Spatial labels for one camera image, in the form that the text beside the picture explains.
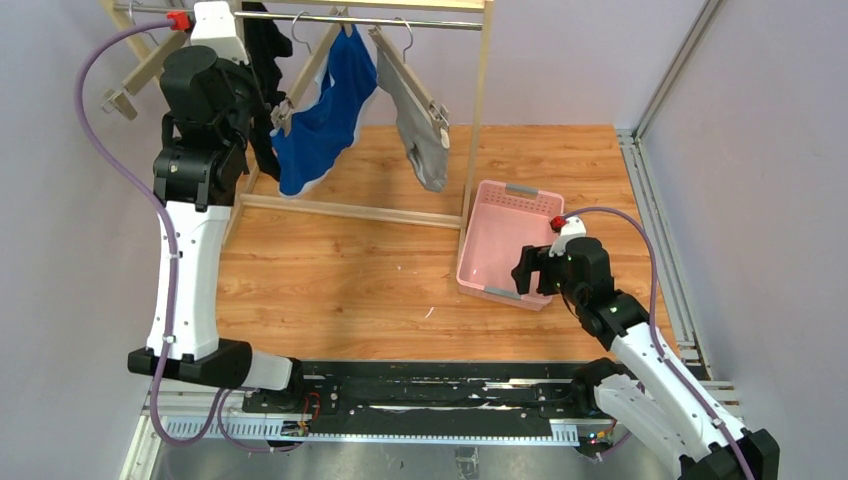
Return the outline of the black underwear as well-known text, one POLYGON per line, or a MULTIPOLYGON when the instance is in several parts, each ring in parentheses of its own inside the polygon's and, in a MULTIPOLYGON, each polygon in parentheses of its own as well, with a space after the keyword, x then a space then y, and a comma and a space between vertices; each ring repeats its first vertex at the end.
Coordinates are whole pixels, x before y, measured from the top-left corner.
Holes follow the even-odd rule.
POLYGON ((249 140, 260 171, 278 181, 281 168, 271 142, 270 111, 286 99, 286 93, 279 89, 283 74, 276 60, 292 56, 292 41, 271 19, 246 18, 243 28, 246 50, 263 104, 261 114, 253 120, 249 140))

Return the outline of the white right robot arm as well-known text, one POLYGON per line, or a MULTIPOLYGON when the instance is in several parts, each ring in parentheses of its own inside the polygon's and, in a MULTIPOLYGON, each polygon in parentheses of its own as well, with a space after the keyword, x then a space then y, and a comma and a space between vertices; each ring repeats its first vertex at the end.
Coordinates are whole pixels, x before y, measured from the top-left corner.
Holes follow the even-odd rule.
POLYGON ((674 356, 648 311, 614 285, 608 252, 595 238, 523 247, 511 276, 520 293, 539 275, 538 293, 560 295, 581 326, 615 361, 580 367, 571 382, 576 407, 622 424, 676 479, 775 479, 780 447, 724 408, 674 356))

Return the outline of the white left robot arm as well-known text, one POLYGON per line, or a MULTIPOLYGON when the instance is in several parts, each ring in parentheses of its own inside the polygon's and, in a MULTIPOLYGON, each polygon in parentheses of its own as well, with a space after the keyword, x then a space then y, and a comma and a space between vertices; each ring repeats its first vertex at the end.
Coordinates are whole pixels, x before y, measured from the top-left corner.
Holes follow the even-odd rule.
POLYGON ((254 118, 263 104, 250 68, 208 46, 168 55, 160 80, 169 110, 153 162, 161 256, 156 309, 130 372, 224 389, 255 389, 284 408, 306 394, 300 360, 267 354, 217 330, 216 294, 236 186, 247 168, 254 118))

